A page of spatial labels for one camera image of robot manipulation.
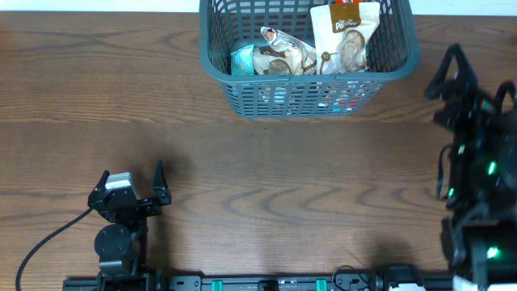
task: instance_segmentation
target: green connector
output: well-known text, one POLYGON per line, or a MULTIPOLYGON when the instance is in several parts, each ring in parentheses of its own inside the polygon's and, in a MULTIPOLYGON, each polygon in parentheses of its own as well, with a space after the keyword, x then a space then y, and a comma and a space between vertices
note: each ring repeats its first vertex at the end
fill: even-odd
POLYGON ((326 280, 316 280, 316 291, 326 291, 326 280))
POLYGON ((212 291, 223 291, 223 281, 212 281, 212 291))

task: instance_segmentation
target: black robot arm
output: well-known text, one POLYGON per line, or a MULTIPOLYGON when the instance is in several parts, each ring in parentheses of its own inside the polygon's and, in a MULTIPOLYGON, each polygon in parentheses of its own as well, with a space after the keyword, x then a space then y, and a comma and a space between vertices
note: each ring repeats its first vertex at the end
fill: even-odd
MULTIPOLYGON (((484 289, 496 283, 515 282, 515 85, 504 82, 495 98, 491 98, 477 87, 476 75, 456 44, 445 54, 425 96, 445 102, 445 108, 435 113, 434 121, 454 133, 449 154, 449 189, 443 197, 452 216, 442 221, 441 234, 449 268, 484 289), (458 73, 447 79, 454 59, 458 73), (513 108, 503 113, 506 95, 510 95, 513 108)), ((438 196, 442 173, 439 169, 438 196)))
POLYGON ((154 197, 137 199, 131 173, 110 175, 104 171, 88 197, 88 206, 95 208, 111 224, 95 238, 99 255, 100 290, 162 289, 166 282, 161 272, 146 265, 147 217, 162 213, 162 206, 171 201, 170 190, 159 162, 153 181, 154 197))

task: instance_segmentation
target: chip bag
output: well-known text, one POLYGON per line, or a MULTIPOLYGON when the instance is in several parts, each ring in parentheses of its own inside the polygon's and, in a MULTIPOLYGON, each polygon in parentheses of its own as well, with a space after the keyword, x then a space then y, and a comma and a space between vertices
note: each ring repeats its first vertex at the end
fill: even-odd
POLYGON ((237 52, 230 53, 232 58, 232 76, 253 76, 253 45, 250 44, 237 52))
POLYGON ((256 48, 253 65, 258 74, 307 75, 316 73, 316 49, 278 29, 262 27, 269 46, 256 48))
POLYGON ((310 10, 317 54, 317 73, 363 70, 367 43, 379 26, 378 2, 317 6, 310 10))

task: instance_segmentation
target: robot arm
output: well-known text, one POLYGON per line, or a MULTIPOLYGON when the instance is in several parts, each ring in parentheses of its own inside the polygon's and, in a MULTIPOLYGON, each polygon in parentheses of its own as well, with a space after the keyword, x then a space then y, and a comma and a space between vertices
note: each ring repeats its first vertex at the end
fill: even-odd
MULTIPOLYGON (((495 98, 477 78, 458 44, 453 45, 426 89, 446 104, 435 123, 454 132, 449 189, 442 198, 452 211, 442 220, 443 253, 453 274, 480 289, 517 282, 517 95, 503 83, 495 98), (459 72, 446 79, 457 61, 459 72), (502 113, 506 95, 513 108, 502 113)), ((440 197, 442 171, 439 169, 440 197)))

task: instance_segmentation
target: bag label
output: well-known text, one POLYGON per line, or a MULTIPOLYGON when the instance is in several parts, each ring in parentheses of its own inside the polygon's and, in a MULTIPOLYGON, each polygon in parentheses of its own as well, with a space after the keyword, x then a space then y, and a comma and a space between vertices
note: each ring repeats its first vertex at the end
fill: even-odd
POLYGON ((340 33, 350 27, 361 25, 359 14, 359 3, 348 3, 342 5, 330 5, 330 18, 332 19, 332 31, 340 33))
POLYGON ((304 71, 304 75, 310 75, 310 74, 315 74, 316 73, 316 61, 314 61, 314 63, 304 67, 302 66, 302 69, 304 71))
POLYGON ((272 57, 282 57, 286 58, 285 52, 277 52, 271 47, 262 47, 260 48, 260 54, 264 56, 272 56, 272 57))

